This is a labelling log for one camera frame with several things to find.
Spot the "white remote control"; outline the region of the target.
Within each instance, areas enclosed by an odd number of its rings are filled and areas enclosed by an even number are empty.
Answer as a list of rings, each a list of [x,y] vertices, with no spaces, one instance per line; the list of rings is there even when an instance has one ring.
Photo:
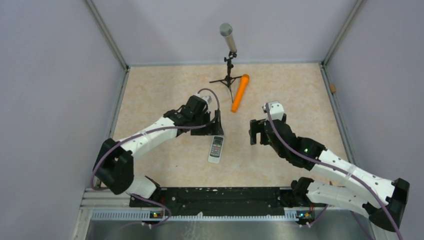
[[[207,161],[211,164],[219,164],[222,157],[224,136],[215,135],[212,138],[208,159]]]

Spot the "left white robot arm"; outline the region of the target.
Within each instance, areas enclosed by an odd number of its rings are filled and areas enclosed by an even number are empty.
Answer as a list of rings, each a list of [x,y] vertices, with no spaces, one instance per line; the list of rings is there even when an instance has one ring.
[[[147,176],[135,175],[134,162],[160,144],[189,132],[192,136],[212,136],[223,132],[221,110],[211,116],[211,96],[189,97],[186,104],[167,111],[152,125],[121,140],[108,138],[100,148],[92,177],[98,178],[115,195],[141,196],[149,207],[160,202],[159,184]]]

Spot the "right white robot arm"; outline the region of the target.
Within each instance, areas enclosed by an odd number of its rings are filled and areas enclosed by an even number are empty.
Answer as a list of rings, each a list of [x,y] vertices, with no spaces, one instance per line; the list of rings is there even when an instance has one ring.
[[[249,123],[251,145],[271,146],[277,155],[295,167],[339,183],[329,185],[307,177],[291,184],[293,200],[299,206],[325,204],[340,207],[368,218],[389,232],[400,228],[410,184],[371,174],[334,154],[323,144],[296,136],[285,120],[253,119]]]

